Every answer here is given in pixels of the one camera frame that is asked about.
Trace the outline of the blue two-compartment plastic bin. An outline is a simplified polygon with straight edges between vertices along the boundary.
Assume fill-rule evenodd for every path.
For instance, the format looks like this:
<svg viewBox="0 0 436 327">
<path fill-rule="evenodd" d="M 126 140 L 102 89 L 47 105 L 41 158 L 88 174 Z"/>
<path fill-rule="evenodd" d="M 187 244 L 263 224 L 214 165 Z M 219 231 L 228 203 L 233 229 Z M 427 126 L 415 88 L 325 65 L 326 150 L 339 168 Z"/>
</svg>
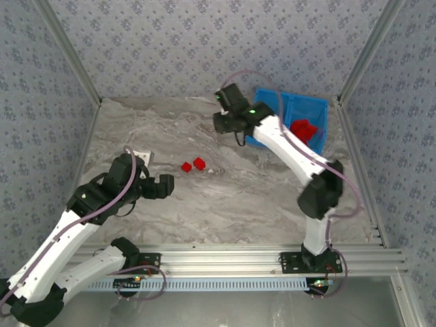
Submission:
<svg viewBox="0 0 436 327">
<path fill-rule="evenodd" d="M 308 146 L 321 155 L 328 129 L 328 100 L 286 92 L 280 92 L 280 94 L 283 100 L 282 111 L 285 126 L 289 129 L 294 121 L 308 120 L 309 124 L 317 129 L 308 141 Z M 275 114 L 279 115 L 279 100 L 274 90 L 257 88 L 253 100 L 255 103 L 264 102 Z M 246 136 L 245 141 L 250 146 L 264 147 L 262 143 L 249 136 Z"/>
</svg>

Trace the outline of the small black controller board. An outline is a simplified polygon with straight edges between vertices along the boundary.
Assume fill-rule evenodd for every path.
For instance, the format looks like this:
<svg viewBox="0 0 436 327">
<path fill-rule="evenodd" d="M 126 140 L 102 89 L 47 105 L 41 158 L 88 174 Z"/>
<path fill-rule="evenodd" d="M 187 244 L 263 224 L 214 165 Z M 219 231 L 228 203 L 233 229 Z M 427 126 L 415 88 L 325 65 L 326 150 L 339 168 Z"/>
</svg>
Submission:
<svg viewBox="0 0 436 327">
<path fill-rule="evenodd" d="M 136 290 L 140 288 L 141 279 L 135 278 L 135 277 L 128 277 L 128 278 L 118 278 L 114 279 L 112 282 L 112 287 L 115 290 Z"/>
<path fill-rule="evenodd" d="M 328 289 L 333 283 L 334 280 L 329 278 L 307 278 L 307 285 L 317 290 Z"/>
</svg>

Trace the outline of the grey metal panel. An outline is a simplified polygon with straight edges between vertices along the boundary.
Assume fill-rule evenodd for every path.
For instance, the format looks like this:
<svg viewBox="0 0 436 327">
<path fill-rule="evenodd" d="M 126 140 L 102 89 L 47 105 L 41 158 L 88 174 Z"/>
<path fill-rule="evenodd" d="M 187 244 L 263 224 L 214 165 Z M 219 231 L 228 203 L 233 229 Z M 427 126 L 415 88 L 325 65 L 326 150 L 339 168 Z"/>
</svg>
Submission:
<svg viewBox="0 0 436 327">
<path fill-rule="evenodd" d="M 181 292 L 152 301 L 82 293 L 51 327 L 405 327 L 389 300 L 299 292 Z"/>
</svg>

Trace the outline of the aluminium side rail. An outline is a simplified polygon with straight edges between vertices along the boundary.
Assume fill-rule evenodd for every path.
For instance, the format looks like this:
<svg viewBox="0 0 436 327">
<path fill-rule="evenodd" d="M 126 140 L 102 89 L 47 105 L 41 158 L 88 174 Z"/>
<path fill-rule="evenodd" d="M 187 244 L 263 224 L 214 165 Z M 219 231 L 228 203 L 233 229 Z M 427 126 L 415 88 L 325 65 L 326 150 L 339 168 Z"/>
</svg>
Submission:
<svg viewBox="0 0 436 327">
<path fill-rule="evenodd" d="M 358 189 L 362 198 L 365 213 L 367 214 L 372 230 L 378 231 L 378 243 L 384 247 L 389 248 L 390 243 L 388 240 L 388 235 L 386 234 L 384 224 L 382 221 L 382 216 L 379 213 L 378 205 L 375 201 L 375 196 L 373 194 L 371 183 L 369 181 L 367 171 L 364 166 L 362 155 L 358 146 L 357 139 L 354 135 L 352 128 L 352 123 L 349 119 L 347 110 L 341 103 L 337 100 L 335 103 L 335 108 L 339 118 L 339 122 L 343 129 L 345 142 L 349 150 L 349 156 L 351 157 L 351 162 L 354 169 L 354 174 L 356 176 L 356 181 L 358 184 Z"/>
<path fill-rule="evenodd" d="M 87 152 L 89 149 L 91 137 L 93 135 L 93 129 L 95 126 L 95 120 L 98 115 L 99 107 L 95 107 L 91 118 L 87 120 L 85 126 L 84 136 L 82 137 L 82 143 L 78 145 L 79 161 L 78 167 L 74 172 L 73 184 L 71 190 L 67 193 L 70 200 L 73 200 L 73 195 L 76 195 L 76 189 L 79 187 L 84 165 L 87 159 Z M 51 254 L 56 255 L 72 255 L 75 250 L 83 244 L 83 242 L 90 237 L 97 229 L 98 225 L 87 223 L 87 218 L 83 219 L 73 211 L 65 211 L 54 228 L 51 235 L 47 238 L 47 249 Z"/>
</svg>

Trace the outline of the wide aluminium base rail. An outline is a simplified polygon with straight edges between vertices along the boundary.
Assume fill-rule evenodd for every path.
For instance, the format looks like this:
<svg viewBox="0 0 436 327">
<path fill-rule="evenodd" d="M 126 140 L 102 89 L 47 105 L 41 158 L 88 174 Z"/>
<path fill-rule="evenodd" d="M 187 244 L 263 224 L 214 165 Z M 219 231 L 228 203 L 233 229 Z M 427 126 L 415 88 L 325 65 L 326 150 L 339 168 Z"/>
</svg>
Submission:
<svg viewBox="0 0 436 327">
<path fill-rule="evenodd" d="M 160 268 L 169 277 L 268 277 L 281 275 L 279 254 L 299 245 L 140 245 L 144 253 L 160 253 Z M 336 245 L 351 277 L 406 275 L 400 249 L 376 244 Z"/>
</svg>

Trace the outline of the aluminium frame post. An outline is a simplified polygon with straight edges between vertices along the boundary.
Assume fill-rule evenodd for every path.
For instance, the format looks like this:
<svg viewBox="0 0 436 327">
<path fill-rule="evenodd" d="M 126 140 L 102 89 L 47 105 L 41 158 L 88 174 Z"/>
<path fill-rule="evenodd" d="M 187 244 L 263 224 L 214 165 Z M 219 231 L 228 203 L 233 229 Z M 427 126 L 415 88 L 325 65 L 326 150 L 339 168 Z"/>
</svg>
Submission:
<svg viewBox="0 0 436 327">
<path fill-rule="evenodd" d="M 386 4 L 381 11 L 378 19 L 376 20 L 371 33 L 365 42 L 362 51 L 356 59 L 353 68 L 347 77 L 341 91 L 338 94 L 338 102 L 345 105 L 354 90 L 358 86 L 365 71 L 375 56 L 379 46 L 387 36 L 392 24 L 398 16 L 401 8 L 405 5 L 406 0 L 387 0 Z"/>
<path fill-rule="evenodd" d="M 78 52 L 75 50 L 72 42 L 68 38 L 61 21 L 57 18 L 57 15 L 49 3 L 49 0 L 32 0 L 32 2 L 46 23 L 49 31 L 61 49 L 72 71 L 77 76 L 85 93 L 88 95 L 93 104 L 99 107 L 102 99 L 97 92 L 90 75 L 82 64 Z"/>
</svg>

